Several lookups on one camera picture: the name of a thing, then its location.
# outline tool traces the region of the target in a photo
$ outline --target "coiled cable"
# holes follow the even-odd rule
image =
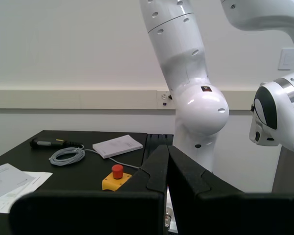
[[[57,165],[57,166],[70,165],[70,164],[77,163],[77,162],[81,161],[85,157],[86,151],[98,154],[96,151],[94,151],[92,149],[84,149],[84,146],[82,145],[81,148],[69,147],[69,148],[60,149],[60,150],[56,151],[49,158],[49,160],[52,165]],[[67,154],[75,154],[75,155],[70,158],[58,159],[60,156],[67,155]],[[109,159],[114,161],[117,164],[128,166],[128,167],[131,167],[134,169],[139,169],[139,167],[137,167],[137,166],[120,163],[112,158],[109,158]]]

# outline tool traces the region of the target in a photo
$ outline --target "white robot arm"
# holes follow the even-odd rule
[[[294,0],[221,0],[230,23],[246,31],[282,30],[294,42]],[[294,73],[258,89],[250,139],[294,151]]]
[[[207,75],[204,45],[189,0],[140,0],[146,28],[176,105],[173,144],[212,171],[229,108]]]

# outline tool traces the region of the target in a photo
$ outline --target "wall trim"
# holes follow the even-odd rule
[[[255,91],[222,91],[230,110],[249,110]],[[0,91],[0,109],[158,110],[157,90]]]

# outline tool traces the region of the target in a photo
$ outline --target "red button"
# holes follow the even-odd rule
[[[116,180],[123,178],[123,166],[122,165],[114,165],[112,167],[113,178]]]

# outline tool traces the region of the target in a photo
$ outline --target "black table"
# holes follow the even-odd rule
[[[100,155],[86,153],[85,158],[68,166],[54,166],[49,157],[54,149],[32,149],[29,141],[35,137],[55,138],[83,143],[85,149],[92,149],[94,143],[107,141],[124,135],[130,135],[143,145],[134,152],[114,157],[115,160],[134,166],[143,163],[147,134],[143,133],[109,133],[109,132],[75,132],[75,131],[42,131],[24,143],[13,148],[0,157],[0,165],[9,163],[22,171],[51,172],[53,175],[38,190],[101,190],[102,180],[111,173],[115,163],[103,159]],[[124,167],[124,172],[134,174],[135,169]],[[0,235],[10,235],[8,214],[0,214]]]

